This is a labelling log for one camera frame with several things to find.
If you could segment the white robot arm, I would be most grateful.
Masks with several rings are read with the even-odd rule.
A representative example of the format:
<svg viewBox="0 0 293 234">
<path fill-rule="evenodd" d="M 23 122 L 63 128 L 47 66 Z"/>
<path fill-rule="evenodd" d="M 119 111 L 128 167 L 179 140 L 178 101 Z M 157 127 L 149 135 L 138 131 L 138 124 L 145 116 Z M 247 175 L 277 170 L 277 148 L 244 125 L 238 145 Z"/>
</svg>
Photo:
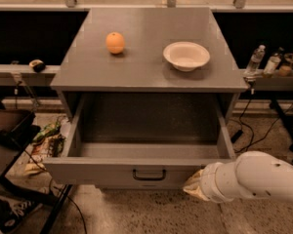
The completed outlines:
<svg viewBox="0 0 293 234">
<path fill-rule="evenodd" d="M 234 199 L 293 203 L 293 166 L 264 152 L 246 152 L 235 161 L 208 164 L 186 181 L 183 190 L 214 203 Z"/>
</svg>

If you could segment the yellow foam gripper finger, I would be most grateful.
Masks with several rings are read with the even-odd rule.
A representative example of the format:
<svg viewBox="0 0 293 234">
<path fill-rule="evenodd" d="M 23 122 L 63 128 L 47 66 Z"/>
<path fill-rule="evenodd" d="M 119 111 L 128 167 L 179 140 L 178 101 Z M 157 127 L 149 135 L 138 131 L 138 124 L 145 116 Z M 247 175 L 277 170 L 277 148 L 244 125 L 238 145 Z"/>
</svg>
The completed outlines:
<svg viewBox="0 0 293 234">
<path fill-rule="evenodd" d="M 184 184 L 183 190 L 197 199 L 208 201 L 208 197 L 202 192 L 200 187 L 200 181 L 203 171 L 199 170 L 195 172 Z"/>
</svg>

